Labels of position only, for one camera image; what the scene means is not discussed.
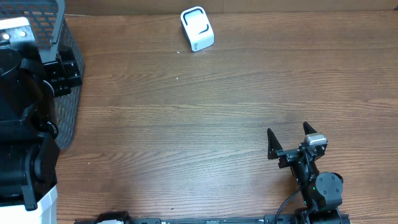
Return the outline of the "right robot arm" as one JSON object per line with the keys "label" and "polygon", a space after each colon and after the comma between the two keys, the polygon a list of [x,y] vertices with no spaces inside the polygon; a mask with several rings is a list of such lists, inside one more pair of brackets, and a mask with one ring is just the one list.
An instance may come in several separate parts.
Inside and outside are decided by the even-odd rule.
{"label": "right robot arm", "polygon": [[[328,140],[314,130],[307,122],[303,123],[305,137],[296,149],[283,150],[274,132],[267,130],[269,160],[277,159],[279,168],[290,168],[298,189],[278,208],[272,218],[273,223],[349,223],[349,216],[342,215],[338,207],[342,204],[343,178],[335,172],[320,172],[316,160],[325,155]],[[304,208],[298,208],[287,218],[281,217],[285,205],[297,194],[302,194]]]}

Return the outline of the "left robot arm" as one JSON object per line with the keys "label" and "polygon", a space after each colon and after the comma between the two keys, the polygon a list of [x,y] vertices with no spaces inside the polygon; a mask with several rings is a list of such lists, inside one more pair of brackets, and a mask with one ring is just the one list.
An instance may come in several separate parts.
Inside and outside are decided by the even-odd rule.
{"label": "left robot arm", "polygon": [[56,165],[73,134],[82,64],[39,49],[26,17],[1,21],[1,222],[56,223]]}

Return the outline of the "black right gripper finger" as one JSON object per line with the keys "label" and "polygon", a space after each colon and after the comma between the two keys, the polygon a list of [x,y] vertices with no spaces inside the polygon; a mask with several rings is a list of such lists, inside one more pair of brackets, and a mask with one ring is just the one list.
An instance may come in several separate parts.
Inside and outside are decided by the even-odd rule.
{"label": "black right gripper finger", "polygon": [[279,158],[279,154],[283,151],[282,146],[280,145],[279,141],[277,140],[274,132],[271,128],[267,129],[267,138],[268,138],[268,153],[267,158],[269,160]]}
{"label": "black right gripper finger", "polygon": [[303,129],[306,135],[317,133],[306,121],[303,123]]}

